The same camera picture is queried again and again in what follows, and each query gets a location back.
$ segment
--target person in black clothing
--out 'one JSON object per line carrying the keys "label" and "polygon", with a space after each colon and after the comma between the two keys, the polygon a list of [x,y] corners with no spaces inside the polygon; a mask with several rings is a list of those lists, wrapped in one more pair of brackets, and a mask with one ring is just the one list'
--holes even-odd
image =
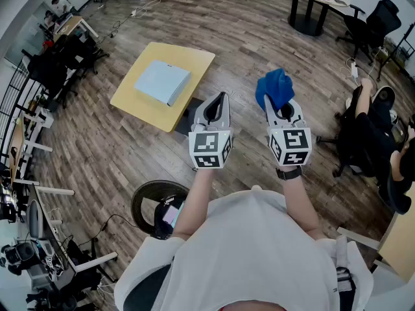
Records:
{"label": "person in black clothing", "polygon": [[408,139],[399,151],[391,132],[389,110],[382,106],[374,109],[370,100],[372,88],[368,78],[362,80],[355,110],[359,139],[374,165],[379,184],[386,182],[391,171],[396,190],[403,194],[415,181],[415,130],[408,127]]}

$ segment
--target wooden floor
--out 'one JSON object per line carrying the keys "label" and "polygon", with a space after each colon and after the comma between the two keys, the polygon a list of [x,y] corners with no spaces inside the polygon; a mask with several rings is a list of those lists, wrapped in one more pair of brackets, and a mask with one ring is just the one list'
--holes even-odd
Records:
{"label": "wooden floor", "polygon": [[[92,3],[82,14],[103,39],[115,22],[123,22],[133,8],[149,1],[107,0],[103,8],[97,10],[99,4]],[[306,6],[307,0],[300,0],[299,12]],[[320,9],[314,4],[315,17]],[[61,208],[66,235],[73,233],[78,243],[87,241],[113,213],[132,221],[131,197],[147,181],[192,184],[195,173],[184,136],[165,133],[110,105],[124,75],[151,41],[216,54],[195,96],[206,98],[218,91],[229,94],[235,142],[226,168],[218,171],[213,197],[255,184],[282,191],[266,146],[265,114],[254,97],[258,78],[284,68],[292,78],[295,100],[311,127],[313,141],[316,135],[338,132],[333,115],[344,111],[345,100],[355,87],[339,71],[353,54],[351,45],[335,42],[346,30],[342,18],[329,11],[324,33],[311,38],[287,23],[290,10],[291,0],[162,0],[143,17],[128,19],[114,38],[104,39],[101,47],[111,56],[98,64],[98,75],[88,73],[76,85],[79,96],[69,96],[67,109],[59,108],[54,114],[52,128],[40,139],[54,150],[37,151],[33,161],[41,185],[75,190],[71,198],[47,198],[51,207]],[[370,70],[362,53],[357,60]],[[383,85],[395,89],[395,109],[407,120],[415,111],[413,86],[388,68],[379,82]],[[335,179],[331,172],[337,164],[334,146],[314,144],[304,168],[305,187],[325,233],[334,237],[341,225],[381,238],[392,213],[379,199],[374,180],[353,176],[348,169]],[[145,237],[119,218],[109,223],[99,236],[99,252],[118,252],[118,261],[106,267],[112,275],[122,274]],[[374,254],[363,251],[366,261],[373,261]],[[98,305],[102,303],[98,295],[93,297]],[[108,303],[113,303],[110,295],[104,305],[112,308]]]}

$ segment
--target wristwatch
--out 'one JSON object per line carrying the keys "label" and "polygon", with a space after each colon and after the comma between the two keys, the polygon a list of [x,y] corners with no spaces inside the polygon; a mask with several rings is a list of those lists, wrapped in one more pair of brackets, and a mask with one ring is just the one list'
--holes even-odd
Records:
{"label": "wristwatch", "polygon": [[301,170],[301,166],[297,166],[296,169],[291,170],[290,172],[283,172],[282,170],[279,170],[278,168],[275,168],[277,171],[277,175],[280,179],[283,179],[284,181],[287,181],[288,179],[295,179],[298,176],[301,176],[303,173]]}

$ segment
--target chair armrest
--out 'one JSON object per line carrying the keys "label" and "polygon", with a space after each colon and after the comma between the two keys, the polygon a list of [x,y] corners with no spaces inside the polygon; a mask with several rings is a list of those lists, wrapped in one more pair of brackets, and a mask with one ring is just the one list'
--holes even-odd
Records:
{"label": "chair armrest", "polygon": [[355,17],[356,17],[356,18],[357,18],[357,14],[358,14],[359,12],[361,12],[362,14],[365,14],[364,10],[363,10],[363,9],[361,9],[361,8],[359,8],[358,6],[355,6],[355,5],[350,5],[350,7],[352,7],[352,8],[355,10]]}

